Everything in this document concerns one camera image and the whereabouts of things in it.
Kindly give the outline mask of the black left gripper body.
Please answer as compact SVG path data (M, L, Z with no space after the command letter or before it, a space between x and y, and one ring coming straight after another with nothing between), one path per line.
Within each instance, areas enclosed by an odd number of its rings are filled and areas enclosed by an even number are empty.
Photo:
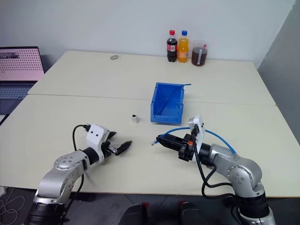
M104 158L107 158L109 156L116 155L117 154L117 149L114 148L109 141L103 142L102 143L102 152L104 155Z

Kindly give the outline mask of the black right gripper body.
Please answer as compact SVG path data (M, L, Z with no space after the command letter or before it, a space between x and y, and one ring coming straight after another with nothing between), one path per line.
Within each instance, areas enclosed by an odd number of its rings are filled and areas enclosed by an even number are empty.
M190 134L186 134L180 141L181 147L178 151L178 158L184 161L191 161L194 156L194 142Z

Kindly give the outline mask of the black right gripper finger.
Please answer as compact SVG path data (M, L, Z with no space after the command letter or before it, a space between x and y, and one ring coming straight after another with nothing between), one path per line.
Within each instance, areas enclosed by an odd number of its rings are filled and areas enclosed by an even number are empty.
M159 135L156 137L157 142L168 141L168 142L183 142L183 138L174 135Z
M185 144L183 144L182 142L175 142L170 140L160 140L159 143L164 147L172 150L180 150L182 147L185 146Z

